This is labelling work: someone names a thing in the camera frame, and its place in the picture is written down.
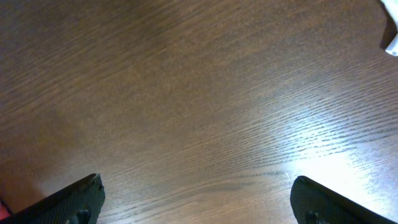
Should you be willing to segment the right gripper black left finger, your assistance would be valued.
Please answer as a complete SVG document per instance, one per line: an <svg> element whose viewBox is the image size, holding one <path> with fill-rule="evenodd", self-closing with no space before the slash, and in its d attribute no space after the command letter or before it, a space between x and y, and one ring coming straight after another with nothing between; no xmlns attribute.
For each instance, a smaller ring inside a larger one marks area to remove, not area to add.
<svg viewBox="0 0 398 224"><path fill-rule="evenodd" d="M96 224L105 198L101 176L90 174L1 220L1 224Z"/></svg>

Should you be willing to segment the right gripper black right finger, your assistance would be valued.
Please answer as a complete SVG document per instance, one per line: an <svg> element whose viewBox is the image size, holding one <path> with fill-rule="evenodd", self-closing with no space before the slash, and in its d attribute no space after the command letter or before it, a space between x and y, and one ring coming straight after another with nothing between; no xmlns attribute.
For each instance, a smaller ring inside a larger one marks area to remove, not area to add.
<svg viewBox="0 0 398 224"><path fill-rule="evenodd" d="M290 204L298 224L397 224L303 175L293 182Z"/></svg>

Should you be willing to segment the red soccer t-shirt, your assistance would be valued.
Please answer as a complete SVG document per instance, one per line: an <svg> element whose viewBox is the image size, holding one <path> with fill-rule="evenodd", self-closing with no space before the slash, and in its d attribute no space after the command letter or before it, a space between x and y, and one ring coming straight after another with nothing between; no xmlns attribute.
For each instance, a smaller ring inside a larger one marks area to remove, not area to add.
<svg viewBox="0 0 398 224"><path fill-rule="evenodd" d="M8 206L2 200L0 200L0 220L4 220L10 216L11 212Z"/></svg>

